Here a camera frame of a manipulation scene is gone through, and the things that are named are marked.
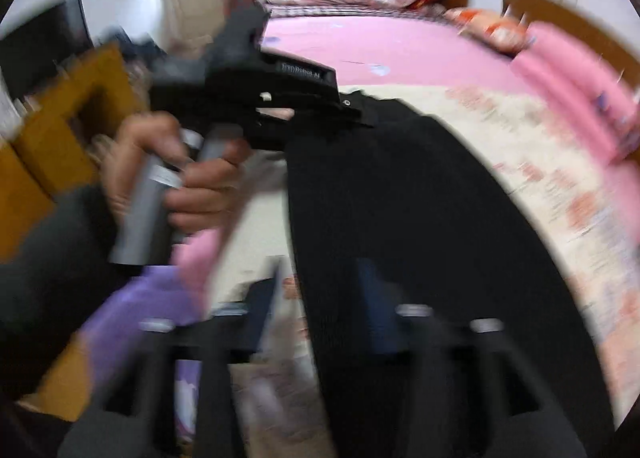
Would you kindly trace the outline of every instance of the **yellow wooden furniture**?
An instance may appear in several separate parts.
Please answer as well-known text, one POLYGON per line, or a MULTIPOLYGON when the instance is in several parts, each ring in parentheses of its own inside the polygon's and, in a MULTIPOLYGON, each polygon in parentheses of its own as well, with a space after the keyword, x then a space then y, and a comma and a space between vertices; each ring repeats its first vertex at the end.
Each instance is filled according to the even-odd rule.
POLYGON ((53 202, 28 173, 13 148, 0 140, 0 261, 12 257, 53 202))
POLYGON ((98 177, 72 122, 81 127, 84 138, 97 133, 113 136, 124 118, 144 108, 116 45, 85 53, 28 104, 33 113, 13 146, 50 196, 98 177))

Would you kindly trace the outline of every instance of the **purple cloth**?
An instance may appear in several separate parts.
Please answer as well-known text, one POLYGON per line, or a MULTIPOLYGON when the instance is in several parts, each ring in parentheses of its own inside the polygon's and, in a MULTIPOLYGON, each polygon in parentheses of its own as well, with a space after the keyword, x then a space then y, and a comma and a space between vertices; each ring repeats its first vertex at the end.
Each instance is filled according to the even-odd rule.
POLYGON ((148 266, 82 326, 94 388, 122 365, 142 337, 140 322, 149 319, 168 319, 176 326, 200 320, 176 266, 148 266))

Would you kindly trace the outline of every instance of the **person's arm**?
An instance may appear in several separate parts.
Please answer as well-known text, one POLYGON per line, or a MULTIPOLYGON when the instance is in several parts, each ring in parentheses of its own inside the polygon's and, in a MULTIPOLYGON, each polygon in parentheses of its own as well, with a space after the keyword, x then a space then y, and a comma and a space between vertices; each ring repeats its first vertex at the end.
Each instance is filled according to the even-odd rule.
POLYGON ((0 388, 33 392, 73 332, 140 269, 108 263, 117 226, 100 186, 60 199, 0 265, 0 388))

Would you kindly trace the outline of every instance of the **white label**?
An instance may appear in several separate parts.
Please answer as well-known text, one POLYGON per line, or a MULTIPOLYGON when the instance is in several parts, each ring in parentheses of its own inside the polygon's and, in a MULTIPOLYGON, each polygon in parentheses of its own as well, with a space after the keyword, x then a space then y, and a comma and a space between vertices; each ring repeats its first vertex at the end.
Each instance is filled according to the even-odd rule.
POLYGON ((182 187, 182 179, 180 178, 180 175, 171 169, 162 167, 161 165, 155 165, 151 170, 151 180, 175 189, 182 187))

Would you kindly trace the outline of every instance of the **bed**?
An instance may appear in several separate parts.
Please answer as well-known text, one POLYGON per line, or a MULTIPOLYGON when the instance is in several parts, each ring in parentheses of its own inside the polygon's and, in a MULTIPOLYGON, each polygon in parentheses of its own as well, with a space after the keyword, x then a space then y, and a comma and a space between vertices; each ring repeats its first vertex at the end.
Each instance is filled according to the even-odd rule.
MULTIPOLYGON (((454 8, 467 2, 443 4, 454 8)), ((634 86, 640 83, 633 56, 575 12, 551 0, 504 0, 504 5, 529 21, 554 22, 624 70, 634 86)), ((590 158, 536 89, 510 69, 510 59, 459 37, 441 21, 375 16, 272 19, 263 46, 332 66, 341 91, 403 99, 421 113, 437 115, 464 139, 556 260, 593 337, 619 424, 640 393, 640 282, 635 243, 614 196, 621 190, 606 185, 609 169, 590 158)), ((239 297, 238 283, 266 275, 270 256, 290 253, 286 164, 258 154, 247 169, 244 203, 209 278, 212 308, 239 297)), ((286 265, 285 289, 294 273, 291 258, 286 265)), ((299 301, 278 308, 283 318, 303 323, 299 301)), ((303 328, 295 337, 292 355, 308 356, 303 328)), ((250 373, 236 378, 241 389, 250 388, 250 373)), ((278 453, 330 455, 326 430, 313 434, 302 443, 304 451, 300 442, 282 438, 264 445, 276 446, 278 453)))

